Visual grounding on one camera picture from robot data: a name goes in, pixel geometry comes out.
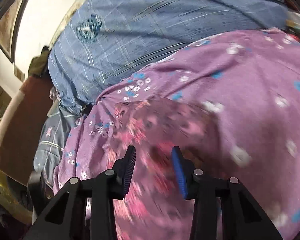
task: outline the silver screw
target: silver screw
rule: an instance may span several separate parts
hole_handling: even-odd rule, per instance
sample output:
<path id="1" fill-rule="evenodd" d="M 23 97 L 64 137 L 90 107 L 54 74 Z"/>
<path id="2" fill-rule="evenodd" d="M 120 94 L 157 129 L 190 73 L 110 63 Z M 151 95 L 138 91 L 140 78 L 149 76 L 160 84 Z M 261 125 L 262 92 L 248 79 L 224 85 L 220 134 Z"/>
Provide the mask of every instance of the silver screw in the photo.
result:
<path id="1" fill-rule="evenodd" d="M 106 173 L 107 176 L 112 176 L 114 174 L 114 170 L 111 170 L 111 169 L 110 170 L 106 170 L 105 173 Z"/>
<path id="2" fill-rule="evenodd" d="M 78 181 L 79 181 L 79 179 L 76 178 L 76 177 L 73 177 L 73 178 L 70 179 L 71 184 L 76 184 L 76 183 L 78 183 Z"/>
<path id="3" fill-rule="evenodd" d="M 230 182 L 233 184 L 237 184 L 239 182 L 239 180 L 236 177 L 231 177 Z"/>
<path id="4" fill-rule="evenodd" d="M 195 175 L 202 175 L 203 174 L 203 170 L 200 170 L 200 169 L 195 169 L 194 171 L 193 171 L 193 173 L 195 174 Z"/>

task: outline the white wall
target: white wall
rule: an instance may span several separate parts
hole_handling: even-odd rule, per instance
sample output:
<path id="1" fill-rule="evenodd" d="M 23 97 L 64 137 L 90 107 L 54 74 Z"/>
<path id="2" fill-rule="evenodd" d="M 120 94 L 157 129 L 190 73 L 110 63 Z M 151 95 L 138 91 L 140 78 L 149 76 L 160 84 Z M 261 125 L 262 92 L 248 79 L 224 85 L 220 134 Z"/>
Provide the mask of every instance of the white wall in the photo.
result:
<path id="1" fill-rule="evenodd" d="M 49 45 L 63 17 L 75 0 L 29 0 L 17 38 L 15 64 L 27 77 L 31 59 Z"/>
<path id="2" fill-rule="evenodd" d="M 22 82 L 13 73 L 13 64 L 0 49 L 0 86 L 13 97 Z"/>

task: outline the purple floral fabric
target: purple floral fabric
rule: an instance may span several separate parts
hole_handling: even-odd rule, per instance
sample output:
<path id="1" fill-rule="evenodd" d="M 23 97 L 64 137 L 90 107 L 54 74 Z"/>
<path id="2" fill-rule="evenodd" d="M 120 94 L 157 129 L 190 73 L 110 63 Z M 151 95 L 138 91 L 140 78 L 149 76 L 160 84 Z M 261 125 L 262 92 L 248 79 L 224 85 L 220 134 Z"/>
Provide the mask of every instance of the purple floral fabric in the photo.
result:
<path id="1" fill-rule="evenodd" d="M 119 239 L 188 239 L 193 204 L 177 193 L 174 145 L 213 176 L 238 177 L 282 237 L 293 239 L 300 231 L 300 44 L 278 29 L 223 33 L 103 91 L 70 132 L 54 192 L 73 176 L 97 176 L 129 144 L 137 161 L 127 198 L 114 204 Z M 88 200 L 87 217 L 90 209 Z"/>

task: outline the gray plaid fabric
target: gray plaid fabric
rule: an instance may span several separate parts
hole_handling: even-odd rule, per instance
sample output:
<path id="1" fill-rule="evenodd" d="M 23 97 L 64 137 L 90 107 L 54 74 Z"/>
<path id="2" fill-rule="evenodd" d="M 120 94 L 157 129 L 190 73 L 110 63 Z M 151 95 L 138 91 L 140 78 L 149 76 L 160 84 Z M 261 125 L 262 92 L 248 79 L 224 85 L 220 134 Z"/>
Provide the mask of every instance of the gray plaid fabric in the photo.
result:
<path id="1" fill-rule="evenodd" d="M 79 118 L 60 104 L 48 116 L 34 156 L 34 170 L 44 173 L 46 183 L 53 186 L 53 170 L 60 163 L 70 130 Z"/>
<path id="2" fill-rule="evenodd" d="M 86 0 L 60 35 L 49 72 L 78 114 L 105 88 L 214 34 L 284 28 L 282 0 Z"/>

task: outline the blue plaid fabric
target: blue plaid fabric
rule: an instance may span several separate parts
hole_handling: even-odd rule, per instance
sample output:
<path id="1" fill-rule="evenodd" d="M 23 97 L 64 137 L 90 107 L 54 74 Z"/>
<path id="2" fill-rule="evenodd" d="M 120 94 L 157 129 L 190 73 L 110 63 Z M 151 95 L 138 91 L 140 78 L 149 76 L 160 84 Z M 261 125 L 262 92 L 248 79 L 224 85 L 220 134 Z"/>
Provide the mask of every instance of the blue plaid fabric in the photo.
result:
<path id="1" fill-rule="evenodd" d="M 105 88 L 210 35 L 284 28 L 282 0 L 86 0 L 60 35 L 49 72 L 78 114 Z"/>

